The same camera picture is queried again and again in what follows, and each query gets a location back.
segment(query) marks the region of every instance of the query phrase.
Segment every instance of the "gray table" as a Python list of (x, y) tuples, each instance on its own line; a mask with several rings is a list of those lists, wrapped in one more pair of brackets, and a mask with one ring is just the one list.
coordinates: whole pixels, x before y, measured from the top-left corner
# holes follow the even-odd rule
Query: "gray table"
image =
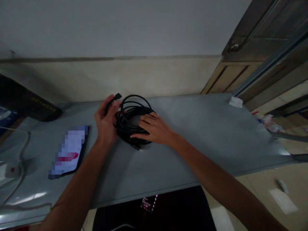
[[(228, 105), (231, 94), (151, 98), (153, 109), (193, 146), (234, 176), (292, 163), (289, 153), (246, 108)], [(22, 207), (55, 204), (73, 174), (49, 180), (48, 170), (58, 145), (71, 126), (90, 125), (86, 154), (97, 137), (93, 115), (100, 102), (62, 106), (59, 119), (42, 123), (27, 118), (19, 127), (30, 131), (24, 152), (26, 177), (8, 201)], [(0, 160), (11, 161), (24, 140), (14, 132), (0, 148)], [(0, 189), (3, 200), (16, 182)], [(199, 182), (186, 163), (169, 147), (149, 144), (137, 151), (117, 140), (102, 169), (91, 208), (166, 193)], [(0, 211), (0, 228), (39, 222), (48, 207), (31, 211)]]

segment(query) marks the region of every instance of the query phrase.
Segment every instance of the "coiled cable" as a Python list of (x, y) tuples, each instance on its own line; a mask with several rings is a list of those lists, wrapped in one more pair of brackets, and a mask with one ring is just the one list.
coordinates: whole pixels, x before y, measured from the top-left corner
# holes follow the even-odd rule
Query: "coiled cable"
[[(118, 93), (115, 95), (115, 97), (107, 104), (105, 114), (108, 113), (109, 107), (112, 104), (114, 100), (120, 99), (122, 96)], [(143, 99), (148, 106), (144, 106), (143, 104), (127, 100), (130, 97), (139, 97)], [(146, 145), (151, 143), (147, 140), (142, 140), (139, 138), (130, 138), (132, 134), (141, 133), (141, 134), (149, 134), (146, 130), (139, 127), (138, 125), (135, 125), (130, 122), (130, 119), (132, 119), (134, 116), (142, 116), (145, 114), (150, 114), (151, 112), (154, 112), (149, 102), (139, 95), (129, 95), (125, 97), (120, 105), (120, 111), (116, 113), (116, 124), (115, 128), (117, 131), (118, 136), (124, 140), (126, 143), (130, 144), (133, 148), (140, 150), (141, 145)]]

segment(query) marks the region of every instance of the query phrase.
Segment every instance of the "forearm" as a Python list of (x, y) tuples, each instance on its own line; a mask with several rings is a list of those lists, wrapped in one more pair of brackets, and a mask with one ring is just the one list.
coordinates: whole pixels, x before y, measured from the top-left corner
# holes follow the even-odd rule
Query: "forearm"
[(80, 231), (109, 147), (96, 143), (39, 230)]
[(286, 230), (240, 182), (177, 136), (171, 147), (185, 159), (203, 187), (249, 230)]

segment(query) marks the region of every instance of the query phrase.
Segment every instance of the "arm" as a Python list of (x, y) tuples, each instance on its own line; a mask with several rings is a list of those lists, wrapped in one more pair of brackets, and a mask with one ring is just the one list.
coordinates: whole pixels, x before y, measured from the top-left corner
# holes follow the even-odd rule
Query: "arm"
[(98, 130), (97, 140), (50, 213), (40, 225), (39, 230), (81, 230), (90, 207), (99, 173), (110, 148), (116, 140), (116, 129), (113, 126), (114, 115), (118, 111), (121, 102), (113, 102), (108, 114), (105, 117), (103, 115), (107, 103), (113, 97), (111, 95), (104, 100), (95, 113), (94, 118)]
[(141, 116), (139, 126), (149, 134), (131, 137), (173, 148), (187, 162), (203, 187), (248, 230), (287, 230), (245, 186), (172, 131), (157, 114)]

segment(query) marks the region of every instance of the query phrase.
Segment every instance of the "hand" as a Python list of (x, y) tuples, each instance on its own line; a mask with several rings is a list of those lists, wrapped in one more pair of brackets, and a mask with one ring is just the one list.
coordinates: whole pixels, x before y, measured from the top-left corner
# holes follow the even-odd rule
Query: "hand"
[(141, 116), (138, 125), (149, 134), (133, 134), (131, 135), (131, 138), (139, 138), (172, 146), (178, 137), (178, 134), (169, 128), (169, 126), (155, 112)]
[(118, 112), (120, 101), (114, 101), (110, 107), (108, 114), (105, 116), (105, 109), (107, 104), (114, 98), (114, 95), (108, 96), (97, 109), (94, 114), (96, 126), (97, 126), (97, 140), (98, 145), (107, 145), (109, 148), (116, 140), (116, 123), (115, 114)]

